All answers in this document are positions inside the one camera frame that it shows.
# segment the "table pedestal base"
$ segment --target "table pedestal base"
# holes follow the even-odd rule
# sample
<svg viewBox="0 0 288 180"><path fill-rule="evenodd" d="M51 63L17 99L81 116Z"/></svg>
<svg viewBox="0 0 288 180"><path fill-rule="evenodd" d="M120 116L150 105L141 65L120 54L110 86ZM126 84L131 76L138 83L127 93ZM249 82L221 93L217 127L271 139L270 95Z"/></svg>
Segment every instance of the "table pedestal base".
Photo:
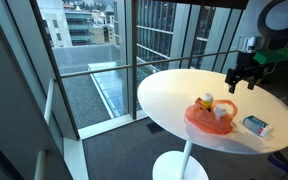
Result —
<svg viewBox="0 0 288 180"><path fill-rule="evenodd" d="M153 167L154 180L175 180L181 179L181 164L183 163L184 153L179 151L169 151L157 158ZM184 173L185 180L208 180L208 176L202 165L189 157Z"/></svg>

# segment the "red plastic bag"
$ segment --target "red plastic bag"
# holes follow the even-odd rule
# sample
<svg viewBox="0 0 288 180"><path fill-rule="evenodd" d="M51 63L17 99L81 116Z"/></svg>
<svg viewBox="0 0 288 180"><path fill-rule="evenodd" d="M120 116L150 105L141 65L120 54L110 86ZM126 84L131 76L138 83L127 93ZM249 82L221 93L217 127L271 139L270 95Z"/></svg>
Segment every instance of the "red plastic bag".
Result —
<svg viewBox="0 0 288 180"><path fill-rule="evenodd" d="M230 100L214 100L209 112L203 105L202 99L197 98L194 105L189 106L185 111L185 117L202 131L213 134L227 134L233 130L231 122L237 114L237 107ZM232 106L233 113L226 114L221 120L216 120L212 113L217 104L228 104Z"/></svg>

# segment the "table top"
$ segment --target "table top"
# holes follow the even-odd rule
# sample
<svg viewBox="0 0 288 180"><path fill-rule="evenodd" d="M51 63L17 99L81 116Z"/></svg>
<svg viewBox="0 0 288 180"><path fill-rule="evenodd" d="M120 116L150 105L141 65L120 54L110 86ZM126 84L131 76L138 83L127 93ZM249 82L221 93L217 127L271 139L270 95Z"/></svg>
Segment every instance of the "table top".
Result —
<svg viewBox="0 0 288 180"><path fill-rule="evenodd" d="M288 146L288 107L278 98L255 86L240 81L235 93L228 91L225 74L176 69L148 76L138 88L138 100L147 115L170 133L194 144L213 150L237 154L261 154ZM238 108L234 129L226 135L201 131L185 119L188 106L198 97L211 93L214 100L231 100ZM245 117L254 115L274 127L270 135L260 137L242 125Z"/></svg>

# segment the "table stem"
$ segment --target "table stem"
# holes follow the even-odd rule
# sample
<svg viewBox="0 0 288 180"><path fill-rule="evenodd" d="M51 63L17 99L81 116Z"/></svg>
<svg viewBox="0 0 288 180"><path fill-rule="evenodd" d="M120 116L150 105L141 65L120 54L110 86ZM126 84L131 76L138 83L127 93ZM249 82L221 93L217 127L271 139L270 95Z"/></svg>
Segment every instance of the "table stem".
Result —
<svg viewBox="0 0 288 180"><path fill-rule="evenodd" d="M186 141L185 148L184 148L183 162L182 162L181 171L180 171L181 179L184 179L184 173L185 173L185 169L188 163L188 159L190 158L191 150L192 150L192 143L189 141Z"/></svg>

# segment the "white round table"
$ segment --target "white round table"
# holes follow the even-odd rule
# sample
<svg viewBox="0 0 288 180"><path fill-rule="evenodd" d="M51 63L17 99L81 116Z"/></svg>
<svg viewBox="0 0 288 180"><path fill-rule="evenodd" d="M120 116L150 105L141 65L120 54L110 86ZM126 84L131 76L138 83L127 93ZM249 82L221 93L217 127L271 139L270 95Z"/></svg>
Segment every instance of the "white round table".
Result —
<svg viewBox="0 0 288 180"><path fill-rule="evenodd" d="M258 86L247 89L246 81L240 81L231 94L225 77L210 71L176 69L152 74L141 82L138 100L143 110L165 130L186 140L184 152L169 151L156 160L153 179L208 179L204 168L190 156L192 143L236 154L270 153L288 146L288 107ZM231 100L237 106L231 133L205 133L185 119L186 108L204 93L211 93L214 100ZM265 138L255 135L241 123L250 115L274 130Z"/></svg>

